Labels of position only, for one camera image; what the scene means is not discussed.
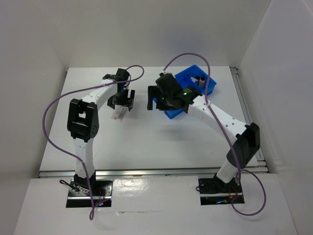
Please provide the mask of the clear false eyelash case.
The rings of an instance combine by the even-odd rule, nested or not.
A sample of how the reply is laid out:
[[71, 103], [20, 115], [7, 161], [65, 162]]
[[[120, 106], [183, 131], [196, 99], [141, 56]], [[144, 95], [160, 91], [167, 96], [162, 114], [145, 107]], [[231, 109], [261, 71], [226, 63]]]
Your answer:
[[113, 115], [111, 116], [112, 120], [122, 122], [124, 116], [127, 114], [128, 108], [127, 107], [122, 107], [122, 106], [117, 106], [114, 110]]

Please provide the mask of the beige foundation bottle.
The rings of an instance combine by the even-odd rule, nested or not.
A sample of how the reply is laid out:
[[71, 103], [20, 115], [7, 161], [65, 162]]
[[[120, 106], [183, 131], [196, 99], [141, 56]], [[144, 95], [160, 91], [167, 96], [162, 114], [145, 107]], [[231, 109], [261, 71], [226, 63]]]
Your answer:
[[205, 75], [203, 74], [199, 79], [198, 86], [202, 89], [204, 85], [205, 85]]

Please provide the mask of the clear tube black cap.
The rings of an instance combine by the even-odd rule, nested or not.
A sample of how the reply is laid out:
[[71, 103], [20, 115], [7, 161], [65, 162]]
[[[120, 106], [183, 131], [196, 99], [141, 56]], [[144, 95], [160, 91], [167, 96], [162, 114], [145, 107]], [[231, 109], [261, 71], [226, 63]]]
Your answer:
[[188, 74], [187, 77], [190, 78], [191, 81], [192, 81], [193, 83], [195, 83], [196, 85], [199, 84], [199, 81], [200, 81], [200, 77], [199, 77], [199, 76], [193, 77], [193, 76], [190, 76], [190, 75]]

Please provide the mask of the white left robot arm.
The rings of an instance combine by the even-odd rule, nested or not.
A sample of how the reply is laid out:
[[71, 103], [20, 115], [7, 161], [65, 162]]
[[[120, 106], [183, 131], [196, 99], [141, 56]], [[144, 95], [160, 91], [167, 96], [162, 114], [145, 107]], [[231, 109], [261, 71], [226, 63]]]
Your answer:
[[74, 139], [75, 155], [85, 163], [82, 166], [77, 161], [74, 183], [85, 195], [92, 195], [97, 188], [92, 150], [99, 131], [98, 111], [104, 104], [112, 109], [121, 106], [130, 111], [133, 108], [135, 91], [127, 87], [129, 78], [127, 70], [118, 69], [116, 74], [106, 74], [99, 88], [81, 99], [70, 101], [67, 130]]

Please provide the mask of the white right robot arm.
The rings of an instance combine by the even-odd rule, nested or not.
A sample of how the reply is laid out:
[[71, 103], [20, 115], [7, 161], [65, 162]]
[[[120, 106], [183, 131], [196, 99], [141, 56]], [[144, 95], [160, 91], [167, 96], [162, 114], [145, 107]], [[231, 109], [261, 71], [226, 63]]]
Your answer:
[[230, 150], [226, 160], [213, 177], [215, 190], [224, 192], [230, 182], [240, 182], [240, 173], [260, 149], [260, 128], [232, 117], [202, 94], [196, 87], [183, 88], [171, 73], [161, 73], [156, 85], [148, 86], [147, 109], [153, 102], [162, 111], [183, 110], [225, 137]]

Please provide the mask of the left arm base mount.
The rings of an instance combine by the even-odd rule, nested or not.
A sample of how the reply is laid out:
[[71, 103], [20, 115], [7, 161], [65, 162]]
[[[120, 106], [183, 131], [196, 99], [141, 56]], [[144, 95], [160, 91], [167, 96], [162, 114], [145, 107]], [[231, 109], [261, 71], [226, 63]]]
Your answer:
[[[90, 193], [87, 188], [83, 188], [71, 180], [69, 183], [60, 180], [60, 184], [68, 187], [67, 208], [90, 208]], [[105, 208], [112, 206], [113, 180], [100, 180], [95, 182], [92, 189], [92, 198], [96, 207]]]

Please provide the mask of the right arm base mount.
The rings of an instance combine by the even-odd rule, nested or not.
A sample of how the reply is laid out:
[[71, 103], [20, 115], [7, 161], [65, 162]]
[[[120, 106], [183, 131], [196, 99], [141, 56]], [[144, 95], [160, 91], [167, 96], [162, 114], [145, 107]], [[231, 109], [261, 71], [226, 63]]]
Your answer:
[[200, 194], [200, 203], [202, 206], [207, 205], [227, 205], [244, 204], [244, 196], [242, 186], [235, 182], [232, 178], [229, 183], [225, 184], [217, 177], [199, 178], [196, 191]]

